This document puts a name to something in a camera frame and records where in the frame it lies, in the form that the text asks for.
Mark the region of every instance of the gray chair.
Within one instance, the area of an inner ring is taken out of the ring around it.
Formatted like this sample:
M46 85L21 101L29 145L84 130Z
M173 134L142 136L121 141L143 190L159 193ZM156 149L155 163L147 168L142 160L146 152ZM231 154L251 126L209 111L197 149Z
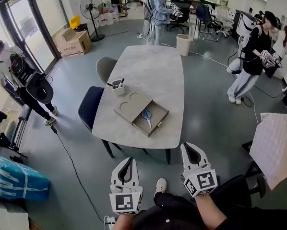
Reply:
M112 59L110 57L102 57L97 61L96 71L104 85L106 85L116 63L117 60Z

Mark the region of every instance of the scissors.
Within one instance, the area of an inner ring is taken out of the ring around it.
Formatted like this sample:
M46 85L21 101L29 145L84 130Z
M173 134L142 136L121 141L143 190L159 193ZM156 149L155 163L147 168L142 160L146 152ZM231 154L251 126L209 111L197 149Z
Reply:
M150 126L150 129L152 130L152 126L151 126L151 116L152 116L152 113L150 110L144 110L142 111L142 117L147 120L149 126Z

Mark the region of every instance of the ponytail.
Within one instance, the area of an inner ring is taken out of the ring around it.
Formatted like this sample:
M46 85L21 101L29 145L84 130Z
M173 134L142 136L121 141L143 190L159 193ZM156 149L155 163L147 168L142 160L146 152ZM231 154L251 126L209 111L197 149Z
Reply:
M287 25L284 27L284 32L286 34L286 37L283 41L283 47L286 47L287 46Z

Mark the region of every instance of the blue bag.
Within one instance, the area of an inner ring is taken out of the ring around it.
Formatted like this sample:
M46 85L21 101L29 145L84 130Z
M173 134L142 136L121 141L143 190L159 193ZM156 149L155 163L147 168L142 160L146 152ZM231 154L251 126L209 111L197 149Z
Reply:
M8 200L25 198L31 201L48 199L50 180L39 172L0 155L0 196Z

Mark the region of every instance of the white trash can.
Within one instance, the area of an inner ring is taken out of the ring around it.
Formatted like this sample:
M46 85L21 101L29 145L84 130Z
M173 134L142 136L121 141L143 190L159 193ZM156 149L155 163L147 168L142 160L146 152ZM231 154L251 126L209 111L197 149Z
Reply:
M182 56L187 56L190 49L191 39L184 34L178 34L177 36L177 49Z

